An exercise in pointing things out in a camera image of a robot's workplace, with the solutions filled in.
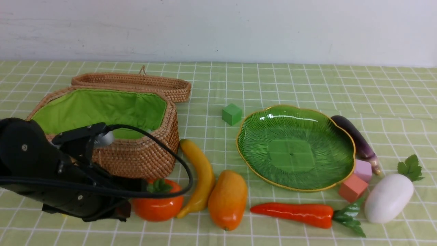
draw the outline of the green leaf-shaped plate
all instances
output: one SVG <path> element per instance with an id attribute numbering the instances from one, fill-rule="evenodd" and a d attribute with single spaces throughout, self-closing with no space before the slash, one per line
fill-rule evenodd
<path id="1" fill-rule="evenodd" d="M 256 175 L 289 190 L 326 190 L 355 169 L 351 136 L 310 109 L 276 105 L 255 112 L 244 119 L 236 144 Z"/>

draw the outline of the toy vegetable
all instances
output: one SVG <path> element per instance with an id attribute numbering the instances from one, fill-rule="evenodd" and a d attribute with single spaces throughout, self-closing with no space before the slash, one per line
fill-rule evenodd
<path id="1" fill-rule="evenodd" d="M 331 206 L 324 204 L 284 204 L 264 203 L 253 206 L 250 212 L 276 218 L 298 221 L 307 225 L 329 229 L 332 221 L 338 222 L 353 229 L 359 236 L 366 237 L 361 223 L 355 219 L 364 198 L 356 200 L 342 210 L 334 210 Z"/>
<path id="2" fill-rule="evenodd" d="M 172 180 L 158 179 L 149 182 L 147 190 L 155 193 L 175 193 L 180 191 L 181 187 Z M 150 222 L 170 220 L 179 213 L 183 202 L 183 196 L 164 199 L 134 198 L 131 201 L 135 214 Z"/>
<path id="3" fill-rule="evenodd" d="M 398 163 L 398 173 L 383 178 L 370 192 L 364 214 L 371 223 L 384 224 L 396 218 L 413 196 L 413 182 L 422 180 L 417 155 Z"/>
<path id="4" fill-rule="evenodd" d="M 341 115 L 334 115 L 331 119 L 338 125 L 340 128 L 345 130 L 357 147 L 357 155 L 362 161 L 369 162 L 372 165 L 372 172 L 376 175 L 381 174 L 381 170 L 379 168 L 379 159 L 376 154 L 373 152 L 369 143 L 367 143 L 366 139 L 360 133 L 360 131 L 353 125 L 353 123 L 346 119 Z"/>

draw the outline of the green fabric lining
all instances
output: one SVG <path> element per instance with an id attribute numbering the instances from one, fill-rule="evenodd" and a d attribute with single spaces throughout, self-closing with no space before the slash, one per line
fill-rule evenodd
<path id="1" fill-rule="evenodd" d="M 100 122 L 153 131 L 161 126 L 166 107 L 167 102 L 152 93 L 77 89 L 49 102 L 32 119 L 46 134 L 58 134 Z M 117 139 L 139 139 L 143 136 L 129 129 L 114 131 Z"/>

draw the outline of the basket lid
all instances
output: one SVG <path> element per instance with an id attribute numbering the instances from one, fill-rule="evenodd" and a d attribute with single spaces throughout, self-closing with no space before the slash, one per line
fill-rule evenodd
<path id="1" fill-rule="evenodd" d="M 71 79 L 71 85 L 95 88 L 110 85 L 119 89 L 145 89 L 164 94 L 173 102 L 185 102 L 189 99 L 191 93 L 190 82 L 177 78 L 148 75 L 144 65 L 138 74 L 112 72 L 81 74 Z"/>

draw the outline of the black cable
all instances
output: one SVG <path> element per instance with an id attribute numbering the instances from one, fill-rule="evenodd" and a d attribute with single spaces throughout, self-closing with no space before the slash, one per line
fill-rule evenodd
<path id="1" fill-rule="evenodd" d="M 38 185 L 38 186 L 51 186 L 54 188 L 60 188 L 60 189 L 67 189 L 67 190 L 77 190 L 77 191 L 84 191 L 84 192 L 91 192 L 91 193 L 98 193 L 99 195 L 104 196 L 111 196 L 111 197 L 129 197 L 129 198 L 154 198 L 154 199 L 161 199 L 161 198 L 172 198 L 172 197 L 178 197 L 181 195 L 184 195 L 187 193 L 191 187 L 193 186 L 193 175 L 188 167 L 188 165 L 180 158 L 176 153 L 171 151 L 165 144 L 163 144 L 161 141 L 156 139 L 154 136 L 149 134 L 148 132 L 139 129 L 137 127 L 132 127 L 129 125 L 111 125 L 108 126 L 111 130 L 119 129 L 119 128 L 127 128 L 134 131 L 138 131 L 139 133 L 142 133 L 155 141 L 160 147 L 165 149 L 167 152 L 169 152 L 174 158 L 176 158 L 181 165 L 185 168 L 188 174 L 188 185 L 183 188 L 182 190 L 175 192 L 175 193 L 150 193 L 150 192 L 136 192 L 136 191 L 129 191 L 129 190 L 116 190 L 116 189 L 109 189 L 109 188 L 102 188 L 102 187 L 95 187 L 91 185 L 84 185 L 84 184 L 78 184 L 78 183 L 72 183 L 72 182 L 64 182 L 64 181 L 58 181 L 58 180 L 49 180 L 49 179 L 40 179 L 40 178 L 21 178 L 21 177 L 0 177 L 0 183 L 13 183 L 13 184 L 28 184 L 28 185 Z"/>

